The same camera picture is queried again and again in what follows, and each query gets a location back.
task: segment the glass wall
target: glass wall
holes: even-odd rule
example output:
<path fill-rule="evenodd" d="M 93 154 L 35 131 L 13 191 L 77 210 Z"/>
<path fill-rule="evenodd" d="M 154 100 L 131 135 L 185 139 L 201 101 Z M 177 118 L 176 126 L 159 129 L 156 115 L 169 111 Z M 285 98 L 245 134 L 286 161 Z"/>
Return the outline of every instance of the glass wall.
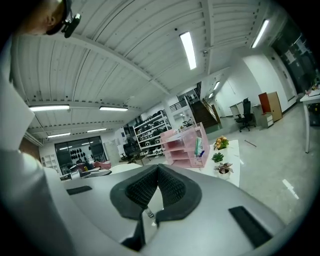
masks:
<path fill-rule="evenodd" d="M 272 47 L 290 73 L 297 93 L 304 93 L 317 82 L 317 64 L 308 41 L 291 19 L 277 35 Z"/>
<path fill-rule="evenodd" d="M 86 161 L 107 161 L 100 136 L 57 143 L 56 157 L 62 174 L 67 174 L 69 168 Z"/>

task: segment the shelving unit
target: shelving unit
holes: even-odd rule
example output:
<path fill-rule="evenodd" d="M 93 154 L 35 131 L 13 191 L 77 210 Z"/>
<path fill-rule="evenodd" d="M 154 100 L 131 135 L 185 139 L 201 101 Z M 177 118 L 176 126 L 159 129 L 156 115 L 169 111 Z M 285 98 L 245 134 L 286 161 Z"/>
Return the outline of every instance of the shelving unit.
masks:
<path fill-rule="evenodd" d="M 202 157 L 195 156 L 196 138 L 202 138 Z M 208 159 L 210 146 L 202 123 L 190 126 L 178 134 L 173 130 L 161 133 L 160 144 L 169 165 L 182 168 L 202 168 Z"/>
<path fill-rule="evenodd" d="M 151 127 L 148 130 L 144 130 L 139 133 L 139 130 L 142 130 L 145 126 L 152 126 L 152 125 L 154 125 L 155 122 L 161 122 L 161 121 L 163 121 L 163 123 L 160 123 L 157 126 Z M 166 114 L 164 113 L 164 111 L 162 111 L 161 114 L 159 114 L 159 115 L 151 118 L 150 120 L 147 120 L 147 121 L 143 122 L 142 124 L 134 127 L 133 128 L 134 135 L 136 137 L 136 140 L 138 142 L 140 150 L 143 151 L 143 150 L 146 150 L 149 148 L 161 146 L 160 143 L 155 143 L 155 144 L 150 144 L 150 145 L 142 145 L 142 144 L 144 144 L 145 142 L 149 142 L 151 140 L 155 140 L 155 139 L 160 140 L 160 134 L 150 137 L 150 134 L 148 134 L 148 133 L 152 132 L 152 135 L 153 135 L 154 131 L 156 131 L 157 129 L 162 128 L 162 127 L 166 127 L 166 130 L 168 131 L 169 125 L 170 125 L 170 123 L 168 121 L 168 118 L 167 118 Z M 148 157 L 156 156 L 156 155 L 157 155 L 156 153 L 155 154 L 151 153 L 151 154 L 148 154 Z"/>
<path fill-rule="evenodd" d="M 41 157 L 41 163 L 43 167 L 55 169 L 55 171 L 60 176 L 62 175 L 59 170 L 58 161 L 54 154 L 48 154 L 48 155 L 45 155 L 44 157 Z"/>

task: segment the potted plant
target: potted plant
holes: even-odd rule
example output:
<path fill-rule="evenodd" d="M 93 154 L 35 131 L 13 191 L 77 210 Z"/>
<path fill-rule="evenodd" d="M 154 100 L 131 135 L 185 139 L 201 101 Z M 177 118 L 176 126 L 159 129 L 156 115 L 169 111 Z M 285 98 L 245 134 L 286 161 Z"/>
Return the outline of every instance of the potted plant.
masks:
<path fill-rule="evenodd" d="M 229 140 L 225 136 L 221 136 L 216 139 L 214 143 L 214 149 L 223 150 L 229 145 Z"/>
<path fill-rule="evenodd" d="M 224 159 L 224 155 L 221 154 L 220 152 L 219 153 L 215 153 L 212 157 L 212 160 L 215 162 L 215 163 L 218 163 L 218 162 L 221 162 L 222 160 Z"/>
<path fill-rule="evenodd" d="M 230 166 L 232 166 L 232 163 L 226 162 L 220 163 L 219 166 L 214 167 L 217 171 L 217 177 L 223 180 L 228 180 L 230 178 L 230 174 L 234 172 Z"/>

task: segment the black rubber pad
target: black rubber pad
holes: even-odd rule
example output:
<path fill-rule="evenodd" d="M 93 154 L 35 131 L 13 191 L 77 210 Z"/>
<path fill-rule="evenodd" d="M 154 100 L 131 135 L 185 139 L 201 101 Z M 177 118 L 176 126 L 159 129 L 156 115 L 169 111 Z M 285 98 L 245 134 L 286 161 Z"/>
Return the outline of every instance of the black rubber pad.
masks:
<path fill-rule="evenodd" d="M 66 191 L 70 196 L 72 196 L 72 195 L 83 193 L 83 192 L 86 192 L 89 190 L 92 190 L 92 188 L 90 186 L 80 186 L 80 187 L 67 189 Z"/>
<path fill-rule="evenodd" d="M 243 206 L 229 209 L 229 212 L 249 238 L 253 246 L 259 247 L 272 238 L 261 224 Z"/>

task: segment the concrete floor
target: concrete floor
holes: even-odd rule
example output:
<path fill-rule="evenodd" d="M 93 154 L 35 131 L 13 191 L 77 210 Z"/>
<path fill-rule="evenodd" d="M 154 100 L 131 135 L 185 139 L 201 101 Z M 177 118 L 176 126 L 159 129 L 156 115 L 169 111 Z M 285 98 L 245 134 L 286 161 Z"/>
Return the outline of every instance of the concrete floor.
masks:
<path fill-rule="evenodd" d="M 233 118 L 222 120 L 223 128 L 208 134 L 209 143 L 213 144 L 220 135 L 225 135 L 228 140 L 239 141 L 240 188 L 271 208 L 285 224 L 302 215 L 320 184 L 320 127 L 310 128 L 310 151 L 306 154 L 303 105 L 297 103 L 268 129 L 256 127 L 240 133 L 236 130 L 237 124 Z M 146 159 L 144 164 L 164 161 L 165 158 L 161 156 L 151 161 Z M 284 179 L 293 186 L 298 199 L 285 186 Z M 149 207 L 154 213 L 162 208 L 159 200 L 161 196 L 157 193 L 150 202 Z"/>

